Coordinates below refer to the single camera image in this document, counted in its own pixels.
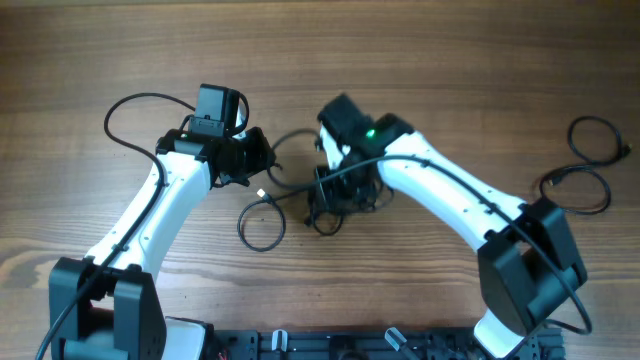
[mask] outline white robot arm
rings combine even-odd
[[[130,265],[139,265],[142,271],[153,276],[160,272],[160,265],[178,231],[191,212],[209,193],[211,176],[206,162],[194,159],[193,155],[169,152],[158,155],[166,172],[166,183],[156,205],[145,221],[129,240],[128,249],[111,262],[110,267],[125,270]],[[85,255],[93,258],[96,265],[102,264],[117,246],[122,234],[133,224],[138,214],[149,203],[158,182],[158,169],[154,166],[127,210],[107,235]]]
[[[344,156],[351,150],[350,147],[343,147],[340,151],[335,140],[324,127],[320,131],[320,136],[330,166],[337,169]],[[520,207],[525,204],[524,200],[502,193],[473,177],[442,156],[417,131],[401,135],[389,144],[385,148],[385,156],[389,155],[409,155],[431,160],[453,172],[473,188],[485,193],[487,198],[500,206],[513,220],[522,214]],[[410,160],[389,160],[378,163],[378,172],[386,185],[412,197],[429,209],[455,230],[474,252],[487,242],[485,234],[488,231],[500,231],[507,226],[503,219],[487,211],[487,207],[479,203],[478,199],[462,186],[430,167],[422,167],[419,163]],[[524,338],[509,330],[491,310],[487,310],[478,322],[474,335],[496,358],[505,357]]]

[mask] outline wood grain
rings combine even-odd
[[[445,156],[486,182],[532,200],[533,180],[577,159],[568,123],[598,114],[640,143],[640,23],[631,3],[463,1],[260,3],[0,10],[0,358],[34,355],[48,326],[47,276],[81,257],[139,189],[147,159],[110,142],[104,113],[156,91],[195,101],[202,82],[240,89],[251,125],[271,141],[317,127],[347,91],[374,117],[394,112]],[[141,100],[113,131],[152,149],[185,110]],[[606,154],[609,133],[581,130]],[[322,161],[308,139],[281,149],[288,180]],[[579,291],[595,331],[567,335],[571,359],[640,352],[640,157],[602,170],[611,209],[569,216],[589,271]],[[187,219],[158,279],[165,314],[217,328],[270,330],[472,325],[482,316],[474,254],[406,196],[354,216],[335,237],[301,224],[305,201],[283,204],[287,235],[255,254],[237,239],[240,210],[264,187],[211,192]],[[597,201],[587,181],[567,201]],[[275,214],[247,231],[266,244]],[[577,322],[565,304],[556,317]]]

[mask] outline cable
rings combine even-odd
[[[251,204],[247,205],[247,207],[244,208],[244,210],[242,210],[242,212],[240,213],[240,216],[238,216],[238,223],[236,225],[236,230],[238,231],[238,237],[240,238],[240,241],[242,241],[242,243],[244,244],[244,246],[246,246],[247,248],[256,251],[256,252],[267,252],[269,250],[272,250],[273,248],[275,248],[276,246],[278,246],[280,244],[280,242],[282,241],[282,239],[284,238],[284,234],[287,230],[287,219],[284,216],[284,213],[282,212],[282,209],[280,208],[280,206],[278,206],[278,204],[276,204],[276,201],[280,201],[283,199],[286,199],[288,197],[292,197],[294,195],[297,195],[299,193],[301,193],[303,190],[299,190],[299,191],[293,191],[290,192],[286,195],[282,195],[276,198],[272,198],[269,194],[265,193],[264,190],[260,189],[258,190],[258,196],[260,196],[262,199],[258,200],[258,201],[254,201]],[[247,239],[244,236],[244,231],[242,230],[242,218],[244,217],[244,215],[247,213],[247,211],[249,211],[249,209],[251,209],[252,207],[256,206],[256,205],[260,205],[260,204],[269,204],[271,205],[276,212],[278,213],[278,215],[280,216],[280,235],[278,235],[278,238],[276,239],[276,241],[274,241],[271,245],[263,247],[263,248],[259,248],[259,247],[255,247],[251,244],[249,244],[249,242],[247,241]]]
[[[240,126],[230,129],[228,131],[225,131],[224,136],[226,137],[232,137],[234,135],[240,134],[241,132],[244,131],[244,129],[247,128],[247,124],[249,123],[249,101],[247,101],[247,97],[244,96],[244,94],[239,91],[238,91],[238,96],[240,97],[242,102],[244,102],[244,108],[245,110],[247,110],[247,114],[245,115],[244,121],[242,122],[242,124],[240,124]]]
[[[185,125],[187,125],[187,123],[189,122],[189,120],[191,120],[193,118],[193,115],[187,115],[184,117],[184,120],[182,120],[182,124],[180,124],[180,127],[178,128],[178,130],[180,130],[180,132],[184,131],[184,127]]]
[[[160,160],[158,160],[158,158],[155,155],[153,155],[152,153],[148,152],[147,150],[117,138],[109,130],[109,120],[110,120],[111,115],[113,114],[113,112],[120,105],[124,104],[125,102],[133,100],[133,99],[141,98],[141,97],[159,97],[159,98],[162,98],[162,99],[171,100],[171,101],[174,101],[174,102],[176,102],[176,103],[178,103],[180,105],[183,105],[184,107],[190,109],[191,111],[195,111],[195,108],[193,106],[187,104],[186,102],[184,102],[184,101],[182,101],[180,99],[174,98],[174,97],[169,96],[169,95],[158,94],[158,93],[139,93],[139,94],[130,95],[130,96],[127,96],[127,97],[121,99],[120,101],[115,103],[109,109],[109,111],[107,112],[107,115],[105,115],[105,117],[104,117],[104,132],[105,132],[105,134],[107,134],[107,136],[111,140],[115,141],[116,143],[118,143],[118,144],[120,144],[120,145],[122,145],[124,147],[127,147],[129,149],[135,150],[135,151],[145,155],[149,159],[151,159],[151,161],[153,161],[153,163],[155,164],[156,168],[158,169],[157,186],[156,186],[155,191],[153,192],[153,195],[151,196],[151,199],[149,200],[149,202],[147,203],[145,208],[142,210],[142,212],[140,213],[138,218],[131,225],[129,230],[127,230],[127,232],[124,234],[122,239],[118,242],[118,244],[113,247],[113,250],[105,258],[105,260],[102,262],[102,264],[100,264],[100,266],[98,266],[95,269],[95,271],[91,274],[91,276],[89,276],[89,278],[84,282],[84,284],[80,287],[80,289],[78,289],[78,292],[76,293],[76,295],[69,302],[69,304],[62,310],[62,312],[60,313],[60,315],[58,316],[56,321],[53,323],[53,325],[51,325],[51,327],[49,328],[49,331],[47,332],[47,334],[45,335],[44,339],[42,340],[42,344],[40,345],[40,348],[38,349],[38,352],[37,352],[36,357],[35,357],[36,360],[41,360],[41,359],[44,358],[44,355],[45,355],[45,353],[47,351],[47,348],[49,347],[49,344],[51,344],[51,341],[53,340],[53,337],[55,336],[56,332],[60,329],[60,326],[62,326],[62,323],[64,322],[64,319],[69,315],[71,310],[73,310],[74,306],[76,306],[78,304],[78,302],[88,294],[89,290],[91,290],[91,288],[94,286],[94,284],[98,280],[98,278],[102,275],[104,270],[116,258],[116,256],[118,256],[118,254],[122,251],[122,249],[127,244],[129,239],[131,238],[131,236],[137,230],[138,226],[140,226],[140,224],[144,221],[145,217],[149,214],[149,212],[153,208],[153,205],[158,200],[158,197],[160,196],[160,193],[162,192],[162,187],[164,185],[164,169],[162,167],[162,163],[160,162]]]
[[[367,160],[363,160],[359,163],[353,164],[351,166],[348,166],[344,169],[338,170],[334,173],[332,173],[331,175],[327,175],[325,177],[322,177],[320,179],[317,179],[315,181],[312,182],[308,182],[308,183],[299,183],[299,184],[285,184],[283,182],[281,182],[280,180],[273,178],[272,180],[276,183],[276,185],[283,187],[285,189],[291,189],[291,190],[300,190],[300,191],[304,191],[306,189],[310,189],[313,187],[316,187],[322,183],[325,183],[329,180],[333,180],[336,179],[342,175],[345,175],[353,170],[356,170],[358,168],[361,168],[363,166],[367,166],[367,165],[371,165],[371,164],[375,164],[379,161],[389,161],[389,160],[412,160],[412,161],[416,161],[419,163],[423,163],[424,159],[420,159],[418,157],[415,156],[410,156],[410,155],[387,155],[387,156],[379,156],[379,157],[375,157],[375,158],[371,158],[371,159],[367,159]]]
[[[580,152],[580,150],[578,150],[575,143],[573,142],[573,131],[575,130],[576,125],[578,125],[583,121],[599,122],[601,124],[606,125],[613,132],[616,138],[616,153],[611,158],[603,161],[593,160],[587,157],[586,155],[584,155],[582,152]],[[579,210],[576,208],[562,207],[562,206],[559,206],[558,204],[556,205],[558,205],[558,207],[563,208],[564,211],[571,214],[576,214],[576,215],[595,215],[607,210],[609,205],[611,205],[611,188],[609,187],[609,184],[607,183],[607,181],[600,174],[594,171],[594,168],[610,166],[624,159],[627,155],[631,153],[631,145],[623,144],[620,131],[618,131],[618,129],[609,121],[597,116],[581,116],[573,120],[573,122],[571,122],[571,125],[569,125],[569,130],[567,132],[567,142],[569,143],[569,147],[571,148],[571,151],[573,151],[573,153],[576,154],[576,156],[584,160],[584,163],[559,167],[543,175],[542,178],[540,178],[540,184],[538,185],[540,195],[542,197],[549,199],[549,197],[545,192],[545,184],[549,184],[550,186],[555,186],[555,185],[558,185],[567,175],[572,173],[577,173],[577,172],[583,172],[583,173],[590,174],[600,182],[600,184],[602,185],[602,188],[604,189],[604,194],[605,194],[603,201],[600,204],[595,205],[593,210]]]
[[[315,131],[314,129],[298,129],[298,130],[294,130],[286,135],[284,135],[283,137],[281,137],[280,139],[278,139],[273,146],[271,146],[271,150],[272,150],[272,154],[275,154],[276,149],[278,148],[278,146],[282,145],[283,142],[291,139],[292,137],[298,136],[298,135],[302,135],[302,134],[311,134],[311,135],[315,135],[316,137],[316,146],[319,146],[319,144],[322,144],[322,138],[320,137],[320,134]],[[270,164],[274,161],[274,159],[271,157],[271,154],[269,154],[269,158],[267,159],[267,164]],[[274,183],[278,184],[278,182],[276,182],[275,177],[273,176],[273,174],[271,173],[271,168],[267,167],[267,175],[269,175],[269,178],[271,179],[271,181],[273,181]]]
[[[321,209],[320,211],[316,211],[314,209],[314,207],[313,207],[313,202],[310,200],[309,201],[309,208],[311,209],[311,211],[310,211],[311,214],[310,214],[308,220],[305,221],[305,224],[307,226],[313,226],[313,228],[316,230],[316,232],[318,232],[322,236],[333,236],[333,235],[337,234],[338,231],[340,231],[340,229],[342,228],[342,225],[344,224],[344,221],[345,221],[347,216],[354,215],[354,214],[360,214],[360,213],[373,213],[375,211],[378,211],[378,210],[384,208],[385,206],[389,205],[393,201],[393,198],[395,196],[395,192],[393,191],[392,188],[386,186],[382,181],[380,181],[380,189],[375,188],[375,184],[372,184],[372,186],[374,187],[375,191],[373,193],[371,201],[369,201],[369,202],[367,202],[365,204],[359,204],[359,208],[355,209],[355,210],[350,210],[350,209],[345,209],[345,208],[328,208],[328,209]],[[378,198],[379,198],[380,194],[384,191],[385,188],[389,191],[389,194],[390,194],[389,199],[384,201],[382,204],[376,206]],[[333,215],[333,216],[338,218],[338,221],[337,221],[336,225],[329,231],[325,231],[323,229],[320,229],[320,227],[316,223],[317,219],[323,214],[330,214],[330,215]]]

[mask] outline wooden table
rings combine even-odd
[[[637,5],[498,1],[243,3],[22,8],[0,11],[0,358],[30,358],[48,327],[48,274],[80,258],[120,217],[149,161],[107,139],[102,120],[141,91],[194,103],[202,82],[244,92],[251,124],[275,141],[317,128],[346,91],[374,117],[393,112],[445,156],[508,193],[576,162],[569,122],[613,121],[640,140]],[[113,131],[153,149],[187,114],[160,100],[118,110]],[[612,149],[585,126],[580,146]],[[284,146],[287,180],[312,177],[310,138]],[[566,335],[570,359],[631,359],[640,351],[640,155],[601,173],[613,205],[568,216],[589,271],[579,295],[595,330]],[[451,229],[399,195],[349,218],[336,236],[302,224],[306,201],[283,203],[287,234],[274,251],[242,246],[240,210],[264,187],[212,191],[193,210],[157,286],[166,315],[217,328],[272,330],[470,326],[484,313],[476,257]],[[600,198],[579,178],[558,199]],[[254,212],[248,236],[265,245],[279,224]],[[555,317],[578,322],[569,303]]]

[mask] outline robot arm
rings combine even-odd
[[[543,198],[527,205],[496,190],[446,159],[395,115],[385,115],[374,123],[345,95],[329,103],[318,120],[331,170],[381,156],[428,160],[482,193],[512,223],[527,228],[574,291],[586,281],[564,212],[550,201]],[[411,159],[379,161],[377,173],[390,188],[438,216],[478,254],[482,295],[489,309],[475,326],[474,336],[494,357],[509,355],[567,299],[560,281],[541,265],[541,255],[532,250],[520,254],[517,242],[521,239],[514,229],[451,176]],[[350,183],[345,186],[360,186],[366,182],[366,174],[348,178]]]
[[[139,265],[142,271],[153,276],[155,281],[169,247],[191,212],[209,193],[211,175],[206,162],[194,159],[193,155],[169,152],[159,155],[164,166],[166,184],[156,206],[147,215],[129,240],[126,251],[121,252],[110,264],[111,268],[125,270],[130,265]],[[133,224],[135,218],[147,205],[158,182],[158,169],[154,166],[144,185],[127,210],[109,233],[85,257],[93,258],[96,265],[116,246]]]

